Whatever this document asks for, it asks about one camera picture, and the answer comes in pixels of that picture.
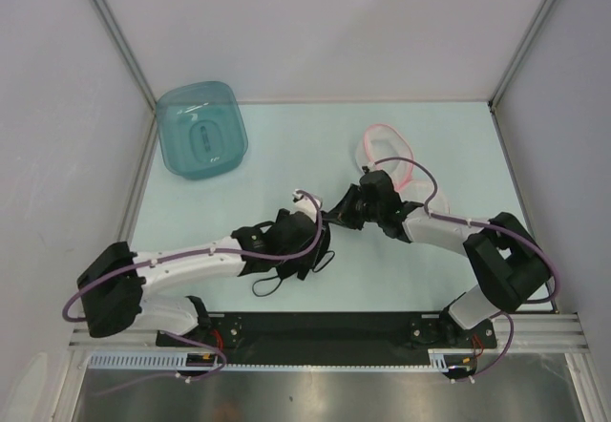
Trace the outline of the black bra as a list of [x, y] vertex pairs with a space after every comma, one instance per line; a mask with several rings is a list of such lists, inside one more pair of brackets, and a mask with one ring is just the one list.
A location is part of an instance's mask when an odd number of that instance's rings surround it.
[[[258, 298], [268, 297], [275, 293], [286, 279], [295, 276], [298, 280], [303, 281], [309, 273], [316, 274], [321, 272], [335, 257], [335, 251], [329, 248], [330, 242], [330, 230], [324, 224], [321, 237], [310, 254], [302, 257], [302, 259], [290, 260], [274, 266], [276, 275], [255, 281], [251, 286], [252, 294]], [[274, 281], [278, 283], [267, 292], [257, 290], [258, 284], [267, 284]]]

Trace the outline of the pink mesh laundry bag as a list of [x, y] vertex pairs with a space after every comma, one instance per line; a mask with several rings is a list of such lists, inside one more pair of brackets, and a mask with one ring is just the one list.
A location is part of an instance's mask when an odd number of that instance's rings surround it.
[[401, 200], [422, 204], [429, 200], [432, 212], [450, 213], [449, 201], [438, 181], [412, 163], [413, 150], [392, 126], [385, 123], [369, 126], [356, 146], [354, 157], [362, 172], [366, 168], [385, 171]]

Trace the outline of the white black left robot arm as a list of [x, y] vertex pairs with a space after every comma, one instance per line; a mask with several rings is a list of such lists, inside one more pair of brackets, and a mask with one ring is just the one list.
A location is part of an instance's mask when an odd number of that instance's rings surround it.
[[303, 279], [327, 254], [330, 233], [322, 211], [282, 209], [275, 220], [243, 226], [230, 235], [192, 248], [136, 252], [126, 242], [107, 246], [77, 279], [73, 303], [78, 322], [93, 338], [130, 328], [168, 330], [188, 344], [211, 333], [200, 298], [171, 298], [164, 292], [211, 278], [270, 273]]

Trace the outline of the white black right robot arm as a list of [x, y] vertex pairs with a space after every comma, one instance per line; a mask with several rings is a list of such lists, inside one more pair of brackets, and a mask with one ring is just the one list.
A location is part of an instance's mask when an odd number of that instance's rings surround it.
[[549, 257], [514, 215], [472, 220], [435, 212], [430, 202], [403, 200], [386, 172], [370, 171], [323, 219], [352, 230], [372, 222], [391, 239], [429, 244], [469, 260], [476, 286], [440, 314], [440, 334], [448, 345], [464, 346], [479, 324], [532, 304], [531, 296], [557, 279]]

